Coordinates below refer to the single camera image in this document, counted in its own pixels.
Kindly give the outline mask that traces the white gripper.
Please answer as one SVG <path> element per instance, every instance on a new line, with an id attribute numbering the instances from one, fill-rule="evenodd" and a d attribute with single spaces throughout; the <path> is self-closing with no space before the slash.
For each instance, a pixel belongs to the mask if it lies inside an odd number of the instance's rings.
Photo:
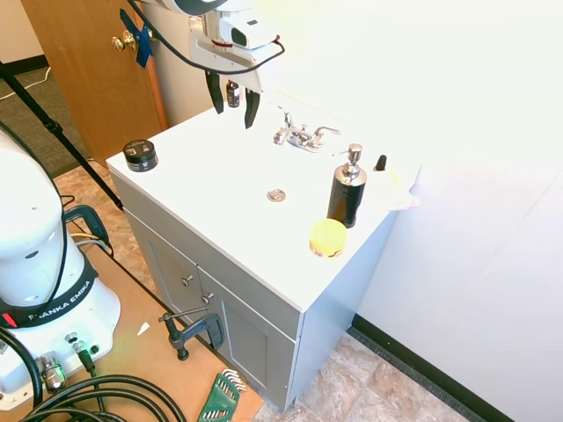
<path id="1" fill-rule="evenodd" d="M 189 19 L 189 54 L 193 62 L 244 86 L 245 128 L 252 127 L 260 106 L 260 73 L 252 67 L 263 60 L 263 36 L 252 11 L 210 11 Z M 224 100 L 218 74 L 205 71 L 208 93 L 218 114 Z"/>

